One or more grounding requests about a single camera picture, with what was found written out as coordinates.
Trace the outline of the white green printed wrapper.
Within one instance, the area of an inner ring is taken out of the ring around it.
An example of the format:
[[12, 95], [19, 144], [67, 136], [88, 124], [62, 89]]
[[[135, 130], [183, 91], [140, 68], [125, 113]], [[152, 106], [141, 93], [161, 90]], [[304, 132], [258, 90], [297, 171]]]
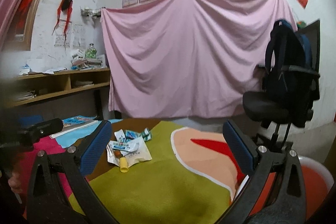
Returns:
[[142, 137], [145, 142], [152, 139], [151, 131], [145, 128], [143, 132], [135, 132], [132, 130], [118, 130], [114, 132], [116, 141], [110, 141], [106, 147], [108, 163], [120, 166], [120, 158], [125, 157], [130, 152], [134, 152], [137, 148], [128, 144], [129, 141]]

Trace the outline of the white rimmed red basin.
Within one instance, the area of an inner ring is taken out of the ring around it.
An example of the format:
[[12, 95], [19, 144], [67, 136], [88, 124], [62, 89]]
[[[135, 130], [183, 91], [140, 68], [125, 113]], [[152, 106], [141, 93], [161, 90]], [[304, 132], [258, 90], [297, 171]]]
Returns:
[[[298, 169], [296, 166], [293, 166], [290, 171], [286, 193], [295, 198], [300, 198], [305, 193], [306, 220], [308, 220], [325, 201], [335, 181], [329, 170], [320, 162], [304, 156], [299, 156], [298, 158], [301, 166], [304, 191], [300, 186]], [[266, 207], [266, 201], [270, 198], [271, 190], [275, 190], [275, 186], [276, 173], [274, 172], [269, 174], [264, 188], [248, 217], [252, 217]]]

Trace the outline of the blue illustrated book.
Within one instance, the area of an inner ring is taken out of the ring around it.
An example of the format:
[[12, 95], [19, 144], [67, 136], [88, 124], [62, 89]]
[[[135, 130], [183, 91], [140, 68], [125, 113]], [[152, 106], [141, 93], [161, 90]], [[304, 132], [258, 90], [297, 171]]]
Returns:
[[95, 117], [85, 117], [82, 115], [63, 119], [63, 129], [55, 134], [50, 135], [51, 139], [55, 139], [59, 136], [62, 136], [64, 134], [67, 134], [73, 130], [76, 130], [78, 128], [84, 128], [86, 126], [93, 125], [98, 122]]

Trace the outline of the black office chair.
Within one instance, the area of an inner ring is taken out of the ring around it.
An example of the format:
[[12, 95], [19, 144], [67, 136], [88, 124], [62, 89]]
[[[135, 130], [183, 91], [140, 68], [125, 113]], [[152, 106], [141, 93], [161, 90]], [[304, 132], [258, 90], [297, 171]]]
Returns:
[[320, 99], [320, 25], [294, 31], [284, 19], [276, 21], [265, 51], [265, 74], [260, 92], [246, 92], [246, 115], [263, 128], [271, 123], [305, 127], [313, 118], [313, 103]]

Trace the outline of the green candy jar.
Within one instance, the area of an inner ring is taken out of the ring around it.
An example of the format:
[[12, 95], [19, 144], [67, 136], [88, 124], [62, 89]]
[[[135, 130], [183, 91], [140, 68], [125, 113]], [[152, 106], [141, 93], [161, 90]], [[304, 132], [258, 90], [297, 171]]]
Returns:
[[96, 50], [94, 44], [90, 43], [86, 52], [85, 52], [85, 57], [87, 59], [95, 59], [96, 56], [97, 56], [97, 50]]

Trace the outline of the dark blue backpack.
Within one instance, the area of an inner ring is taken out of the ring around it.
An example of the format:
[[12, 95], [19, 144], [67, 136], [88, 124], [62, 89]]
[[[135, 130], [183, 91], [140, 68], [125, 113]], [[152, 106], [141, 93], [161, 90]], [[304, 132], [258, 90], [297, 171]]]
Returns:
[[265, 52], [262, 89], [274, 100], [309, 94], [313, 80], [311, 45], [289, 22], [276, 21]]

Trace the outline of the pink hanging sheet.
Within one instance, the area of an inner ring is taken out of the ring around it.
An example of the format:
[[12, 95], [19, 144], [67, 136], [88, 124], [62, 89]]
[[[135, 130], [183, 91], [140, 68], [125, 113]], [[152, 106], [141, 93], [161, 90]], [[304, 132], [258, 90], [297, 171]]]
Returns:
[[102, 9], [109, 110], [132, 118], [225, 118], [260, 89], [275, 21], [296, 25], [287, 0], [156, 0]]

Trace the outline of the wooden wall shelf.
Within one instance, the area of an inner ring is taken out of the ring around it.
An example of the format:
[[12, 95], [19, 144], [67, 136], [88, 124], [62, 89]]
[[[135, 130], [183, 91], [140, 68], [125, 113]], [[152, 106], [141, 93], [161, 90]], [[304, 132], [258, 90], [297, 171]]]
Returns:
[[77, 71], [61, 71], [52, 75], [31, 74], [15, 78], [14, 98], [9, 99], [7, 106], [17, 107], [54, 100], [110, 85], [110, 69], [87, 69]]

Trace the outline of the red tassel wall ornament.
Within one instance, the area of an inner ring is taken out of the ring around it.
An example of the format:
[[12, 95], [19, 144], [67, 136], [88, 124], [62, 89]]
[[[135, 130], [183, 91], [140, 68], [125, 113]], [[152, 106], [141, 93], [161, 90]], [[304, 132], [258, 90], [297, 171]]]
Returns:
[[56, 24], [54, 26], [54, 29], [52, 31], [52, 34], [56, 31], [56, 28], [59, 27], [60, 24], [60, 15], [61, 12], [66, 14], [66, 19], [64, 23], [63, 28], [63, 36], [64, 36], [64, 47], [66, 48], [66, 41], [67, 41], [67, 31], [70, 24], [71, 14], [72, 14], [72, 5], [73, 0], [61, 0], [60, 5], [58, 6], [57, 12], [56, 12]]

